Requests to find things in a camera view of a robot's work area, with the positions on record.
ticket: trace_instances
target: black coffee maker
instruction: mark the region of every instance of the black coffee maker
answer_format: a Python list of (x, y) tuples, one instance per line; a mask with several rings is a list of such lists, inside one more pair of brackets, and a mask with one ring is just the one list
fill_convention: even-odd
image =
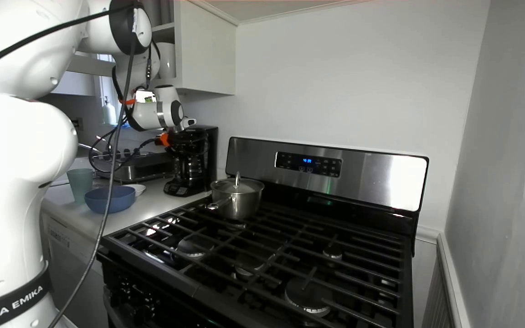
[(192, 126), (168, 131), (168, 153), (174, 157), (174, 179), (165, 193), (188, 197), (210, 190), (216, 180), (219, 128)]

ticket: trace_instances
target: gas stove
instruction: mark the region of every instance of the gas stove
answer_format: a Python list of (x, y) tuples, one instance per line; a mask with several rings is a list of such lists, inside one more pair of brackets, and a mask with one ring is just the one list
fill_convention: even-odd
[(112, 321), (411, 328), (427, 168), (425, 157), (232, 138), (229, 175), (267, 184), (261, 210), (234, 222), (207, 197), (105, 237)]

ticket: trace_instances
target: blue bowl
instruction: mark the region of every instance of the blue bowl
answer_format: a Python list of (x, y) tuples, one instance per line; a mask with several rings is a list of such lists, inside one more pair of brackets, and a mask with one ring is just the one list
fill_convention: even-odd
[[(88, 208), (95, 213), (105, 213), (108, 200), (108, 188), (92, 190), (85, 195)], [(136, 190), (130, 186), (115, 186), (112, 195), (110, 213), (128, 210), (136, 202)]]

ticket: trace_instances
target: kitchen counter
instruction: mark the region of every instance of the kitchen counter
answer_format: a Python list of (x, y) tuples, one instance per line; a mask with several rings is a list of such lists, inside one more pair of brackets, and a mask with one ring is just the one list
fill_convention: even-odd
[[(145, 182), (146, 190), (132, 208), (110, 215), (105, 235), (210, 195), (210, 191), (203, 191), (192, 197), (172, 197), (163, 191), (165, 182), (163, 179)], [(59, 182), (50, 188), (43, 202), (43, 213), (90, 241), (95, 241), (103, 220), (103, 215), (94, 213), (86, 204), (75, 204), (68, 182)]]

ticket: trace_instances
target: stove control panel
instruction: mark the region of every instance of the stove control panel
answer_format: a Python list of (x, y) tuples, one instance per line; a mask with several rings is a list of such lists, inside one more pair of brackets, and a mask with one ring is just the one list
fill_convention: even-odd
[(276, 168), (325, 175), (325, 177), (340, 177), (342, 159), (311, 157), (311, 155), (301, 155), (301, 153), (280, 151)]

